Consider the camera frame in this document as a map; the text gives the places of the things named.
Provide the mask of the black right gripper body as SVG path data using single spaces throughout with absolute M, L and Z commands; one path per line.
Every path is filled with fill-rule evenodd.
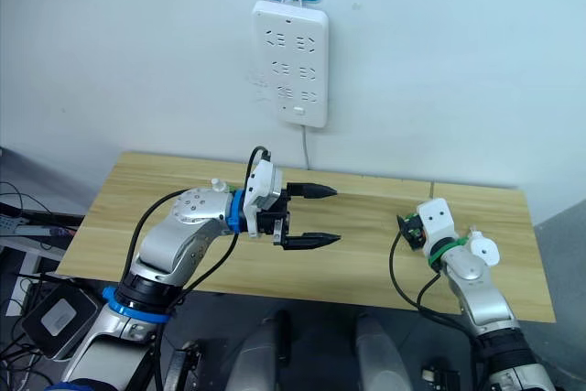
M 412 250 L 422 249 L 425 244 L 423 222 L 416 213 L 406 217 L 397 215 L 397 224 L 401 236 L 407 241 Z

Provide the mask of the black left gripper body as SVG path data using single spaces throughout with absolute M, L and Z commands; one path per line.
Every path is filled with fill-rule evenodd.
M 263 208 L 256 215 L 257 231 L 273 236 L 273 244 L 288 247 L 290 196 L 282 192 L 277 200 L 269 207 Z

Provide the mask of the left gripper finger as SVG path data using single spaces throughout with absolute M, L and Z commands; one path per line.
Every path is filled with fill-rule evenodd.
M 309 182 L 289 182 L 287 184 L 287 197 L 317 200 L 336 196 L 338 191 L 332 187 Z
M 342 237 L 329 233 L 303 233 L 299 236 L 286 236 L 282 247 L 287 251 L 312 250 L 333 244 Z

